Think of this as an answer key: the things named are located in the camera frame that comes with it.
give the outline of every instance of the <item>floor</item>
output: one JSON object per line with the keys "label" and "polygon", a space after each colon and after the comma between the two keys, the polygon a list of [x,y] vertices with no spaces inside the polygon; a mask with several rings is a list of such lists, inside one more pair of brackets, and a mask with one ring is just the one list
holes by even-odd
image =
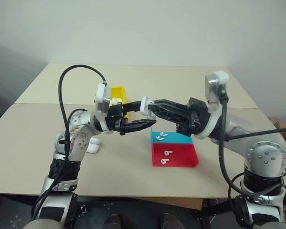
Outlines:
{"label": "floor", "polygon": [[[0,197],[0,229],[22,229],[30,221],[30,205]],[[145,201],[94,201],[87,205],[87,214],[77,219],[76,229],[101,229],[111,214],[123,216],[126,229],[159,229],[159,216],[171,213],[186,229],[200,229],[192,209]],[[241,229],[232,213],[210,217],[212,229]]]}

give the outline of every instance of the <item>white object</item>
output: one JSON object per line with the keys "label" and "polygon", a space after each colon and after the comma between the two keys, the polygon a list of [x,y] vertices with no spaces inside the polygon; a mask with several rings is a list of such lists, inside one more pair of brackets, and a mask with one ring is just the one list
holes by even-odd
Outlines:
{"label": "white object", "polygon": [[123,100],[122,100],[121,98],[116,98],[116,97],[114,97],[114,98],[112,98],[112,99],[110,100],[109,106],[111,106],[111,105],[117,105],[118,103],[122,103],[122,104],[123,104]]}
{"label": "white object", "polygon": [[147,96],[144,96],[141,100],[140,112],[141,114],[147,116],[148,119],[156,119],[156,115],[148,110],[148,104],[153,104],[153,100],[150,100]]}
{"label": "white object", "polygon": [[163,159],[161,159],[161,164],[162,164],[162,165],[165,165],[166,162],[169,161],[169,160],[170,160],[170,159],[168,159],[168,158],[163,158]]}
{"label": "white object", "polygon": [[164,138],[163,138],[163,137],[160,137],[159,135],[156,136],[156,139],[157,139],[158,141],[164,140]]}
{"label": "white object", "polygon": [[160,132],[160,136],[165,137],[165,136],[168,136],[168,134],[165,134],[164,132]]}
{"label": "white object", "polygon": [[228,94],[229,75],[225,71],[217,71],[212,75],[205,77],[205,96],[209,103],[208,112],[211,114],[205,129],[196,135],[198,139],[207,138],[214,130],[216,123],[221,116],[222,106],[217,96],[217,89],[219,85],[225,86],[225,91]]}
{"label": "white object", "polygon": [[165,151],[164,151],[164,155],[165,155],[165,156],[169,156],[169,154],[171,154],[171,153],[173,153],[173,152],[172,152],[172,151],[169,151],[169,150],[165,150]]}
{"label": "white object", "polygon": [[90,138],[89,143],[90,144],[97,144],[97,145],[99,145],[101,143],[101,141],[98,138],[92,137],[92,138]]}
{"label": "white object", "polygon": [[99,148],[99,145],[89,143],[86,153],[95,154],[99,150]]}
{"label": "white object", "polygon": [[109,130],[105,118],[109,109],[111,97],[111,88],[99,83],[95,96],[95,117],[99,120],[102,130],[106,134],[112,134],[113,130]]}

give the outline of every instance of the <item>white earbud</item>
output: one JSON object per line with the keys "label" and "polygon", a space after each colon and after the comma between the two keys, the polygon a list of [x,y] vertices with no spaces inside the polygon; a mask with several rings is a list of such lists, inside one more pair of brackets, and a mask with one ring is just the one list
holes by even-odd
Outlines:
{"label": "white earbud", "polygon": [[164,138],[163,138],[163,137],[160,137],[159,135],[156,136],[156,139],[157,139],[158,141],[164,140]]}
{"label": "white earbud", "polygon": [[165,155],[165,156],[169,156],[169,154],[171,154],[171,153],[172,153],[172,151],[169,151],[169,150],[165,150],[165,151],[164,151],[164,155]]}
{"label": "white earbud", "polygon": [[95,154],[99,150],[100,146],[89,143],[86,153]]}
{"label": "white earbud", "polygon": [[168,136],[168,134],[165,134],[164,132],[160,132],[160,136],[165,137],[165,136]]}
{"label": "white earbud", "polygon": [[161,164],[162,165],[165,165],[167,161],[169,161],[170,159],[168,158],[164,158],[164,159],[161,159]]}

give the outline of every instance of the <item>red tray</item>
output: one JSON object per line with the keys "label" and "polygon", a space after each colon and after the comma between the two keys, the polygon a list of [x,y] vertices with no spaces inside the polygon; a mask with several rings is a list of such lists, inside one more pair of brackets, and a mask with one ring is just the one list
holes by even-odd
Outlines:
{"label": "red tray", "polygon": [[[169,156],[165,156],[165,150],[170,150],[172,153]],[[193,144],[153,143],[152,152],[153,166],[196,167],[199,164]],[[161,159],[169,159],[169,161],[163,165]]]}

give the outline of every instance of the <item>table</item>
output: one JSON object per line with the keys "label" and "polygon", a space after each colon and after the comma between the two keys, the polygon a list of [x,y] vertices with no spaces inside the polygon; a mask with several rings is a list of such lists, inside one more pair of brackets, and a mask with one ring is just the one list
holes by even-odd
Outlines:
{"label": "table", "polygon": [[[56,135],[63,130],[57,84],[71,64],[49,64],[0,119],[0,193],[38,195],[54,151]],[[185,104],[190,96],[204,99],[204,75],[225,68],[106,66],[93,65],[107,79],[108,86],[123,85],[128,101],[143,95]],[[96,83],[101,80],[86,69],[65,77],[63,98],[67,114],[92,106]],[[183,85],[179,91],[176,84]],[[228,112],[253,122],[259,129],[274,126],[231,75]],[[130,119],[143,118],[130,113]],[[174,131],[175,125],[157,119],[155,131]],[[81,164],[76,192],[81,196],[136,197],[159,199],[191,198],[193,208],[202,198],[226,198],[227,188],[219,167],[217,145],[209,139],[193,138],[200,164],[197,168],[153,167],[150,129],[120,136],[102,134],[99,152],[86,154]],[[230,177],[243,171],[244,159],[225,150]]]}

